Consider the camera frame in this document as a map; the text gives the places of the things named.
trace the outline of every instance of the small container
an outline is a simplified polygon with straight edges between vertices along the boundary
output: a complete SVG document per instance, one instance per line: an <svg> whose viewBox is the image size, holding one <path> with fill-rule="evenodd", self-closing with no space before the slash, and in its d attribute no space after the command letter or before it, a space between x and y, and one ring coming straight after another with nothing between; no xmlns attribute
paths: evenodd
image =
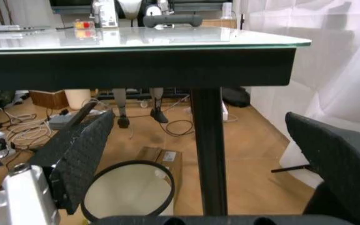
<svg viewBox="0 0 360 225"><path fill-rule="evenodd" d="M65 90L67 102L70 108L79 110L88 100L91 99L91 91L89 89L73 89Z"/></svg>

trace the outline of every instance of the white device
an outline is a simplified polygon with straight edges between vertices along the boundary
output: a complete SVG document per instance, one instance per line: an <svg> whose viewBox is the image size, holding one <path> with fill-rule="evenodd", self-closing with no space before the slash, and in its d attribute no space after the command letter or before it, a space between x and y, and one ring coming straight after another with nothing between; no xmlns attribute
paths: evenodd
<svg viewBox="0 0 360 225"><path fill-rule="evenodd" d="M2 186L0 225L59 224L60 215L41 167L16 165Z"/></svg>
<svg viewBox="0 0 360 225"><path fill-rule="evenodd" d="M94 0L92 3L94 22L101 28L116 28L119 26L114 0Z"/></svg>

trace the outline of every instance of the white cable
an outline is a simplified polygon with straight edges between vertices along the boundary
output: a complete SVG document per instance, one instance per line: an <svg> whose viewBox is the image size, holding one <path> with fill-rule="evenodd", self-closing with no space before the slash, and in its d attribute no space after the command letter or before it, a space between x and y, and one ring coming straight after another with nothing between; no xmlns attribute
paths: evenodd
<svg viewBox="0 0 360 225"><path fill-rule="evenodd" d="M232 120L225 120L224 122L226 122L226 123L236 122L236 121L238 121L238 120L239 120L239 118L238 118L236 115L233 115L233 114L228 114L228 116L233 116L233 117L234 117L234 119L232 119Z"/></svg>
<svg viewBox="0 0 360 225"><path fill-rule="evenodd" d="M12 118L14 119L17 119L17 120L20 120L20 121L23 121L23 120L33 120L34 119L34 115L33 114L20 114L20 115L13 115L13 114L10 114L8 113L7 111L5 111L4 109L2 109L0 107L0 110L5 112L7 115L9 115L11 118L11 121L12 121Z"/></svg>
<svg viewBox="0 0 360 225"><path fill-rule="evenodd" d="M18 132L14 132L19 128L21 128L22 130ZM36 120L15 126L13 129L9 131L7 135L7 139L11 143L15 143L14 141L18 141L19 143L15 143L15 145L28 146L31 144L40 143L46 138L49 138L51 134L52 131L45 120Z"/></svg>

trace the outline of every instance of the wooden floor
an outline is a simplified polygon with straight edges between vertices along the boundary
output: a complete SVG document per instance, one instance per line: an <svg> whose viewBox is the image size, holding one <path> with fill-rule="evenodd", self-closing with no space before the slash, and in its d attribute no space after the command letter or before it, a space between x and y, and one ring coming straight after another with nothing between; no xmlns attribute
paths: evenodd
<svg viewBox="0 0 360 225"><path fill-rule="evenodd" d="M166 115L169 120L190 119L188 105L176 106ZM34 106L31 100L8 110L15 113L37 113L45 117L45 108ZM150 109L141 109L135 101L127 105L129 116L149 114ZM313 189L293 178L288 173L272 174L279 167L278 161L288 144L281 135L254 108L230 107L229 113L239 119L224 123L227 195L229 214L300 214L313 194ZM6 118L0 112L0 121ZM172 137L161 130L151 117L131 118L131 129L119 129L114 125L98 171L117 162L134 159L143 146L160 147L183 152L183 184L175 204L176 215L202 215L201 191L197 166L194 135ZM181 132L188 124L179 123L171 130ZM23 152L12 165L31 156ZM0 184L7 170L0 167ZM65 225L80 225L84 217L78 209L67 216L60 210Z"/></svg>

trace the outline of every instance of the black cable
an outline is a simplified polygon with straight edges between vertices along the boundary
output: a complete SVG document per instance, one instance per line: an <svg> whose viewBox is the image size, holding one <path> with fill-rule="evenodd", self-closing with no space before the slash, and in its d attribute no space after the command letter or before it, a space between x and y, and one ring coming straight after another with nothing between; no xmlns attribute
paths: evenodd
<svg viewBox="0 0 360 225"><path fill-rule="evenodd" d="M70 27L57 27L57 30L66 30L66 29L71 29L74 28L74 26L70 26Z"/></svg>
<svg viewBox="0 0 360 225"><path fill-rule="evenodd" d="M177 123L177 122L187 122L190 124L190 127L185 131L185 132L182 132L182 133L175 133L175 132L172 132L169 130L169 126L170 125L173 125L174 123ZM191 121L189 120L175 120L175 121L172 121L172 122L169 122L166 127L163 127L161 123L159 123L159 126L161 127L161 129L163 131L165 131L165 133L167 133L168 135L170 136L173 136L173 137L179 137L179 136L183 136L183 135L189 135L189 134L192 134L194 133L194 131L192 130L193 127L194 127L194 123L192 123Z"/></svg>

